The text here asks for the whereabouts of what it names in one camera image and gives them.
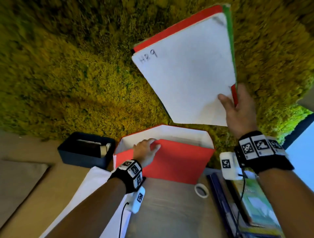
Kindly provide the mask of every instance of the moss wall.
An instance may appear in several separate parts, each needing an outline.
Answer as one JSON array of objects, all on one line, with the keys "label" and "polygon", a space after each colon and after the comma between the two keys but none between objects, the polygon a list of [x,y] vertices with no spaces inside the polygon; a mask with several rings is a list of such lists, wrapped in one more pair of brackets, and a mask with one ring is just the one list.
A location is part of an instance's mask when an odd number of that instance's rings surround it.
[{"label": "moss wall", "polygon": [[[0,127],[44,139],[82,131],[119,140],[174,123],[131,61],[131,48],[212,0],[2,1]],[[297,106],[313,82],[314,41],[279,0],[234,0],[238,81],[248,85],[264,133],[283,140],[309,111]],[[218,152],[228,129],[207,130]],[[211,166],[218,167],[213,159]]]}]

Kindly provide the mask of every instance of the small box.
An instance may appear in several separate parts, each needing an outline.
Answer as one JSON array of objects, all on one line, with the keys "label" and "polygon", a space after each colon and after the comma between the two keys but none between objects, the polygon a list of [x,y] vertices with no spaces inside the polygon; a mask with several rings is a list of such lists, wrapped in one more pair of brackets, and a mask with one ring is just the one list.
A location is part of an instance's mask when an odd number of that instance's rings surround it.
[{"label": "small box", "polygon": [[[101,143],[102,146],[105,146],[107,143],[111,143],[111,146],[104,157],[98,158],[94,156],[74,153],[72,144],[77,140]],[[106,169],[112,159],[115,147],[116,142],[114,139],[85,134],[81,132],[74,132],[61,145],[59,145],[58,152],[61,156],[63,163],[65,164],[77,165],[86,168],[92,168],[94,166],[97,166],[101,169]]]}]

